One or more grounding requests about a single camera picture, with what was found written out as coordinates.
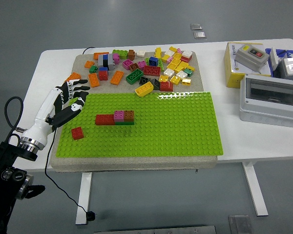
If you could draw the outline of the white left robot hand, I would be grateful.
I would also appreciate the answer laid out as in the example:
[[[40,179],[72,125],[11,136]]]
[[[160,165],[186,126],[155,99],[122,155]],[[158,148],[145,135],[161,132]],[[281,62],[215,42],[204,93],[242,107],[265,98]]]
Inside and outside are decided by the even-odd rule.
[[[82,111],[90,89],[86,83],[86,79],[74,79],[53,88],[40,107],[34,125],[22,134],[20,146],[28,151],[42,150],[49,134]]]

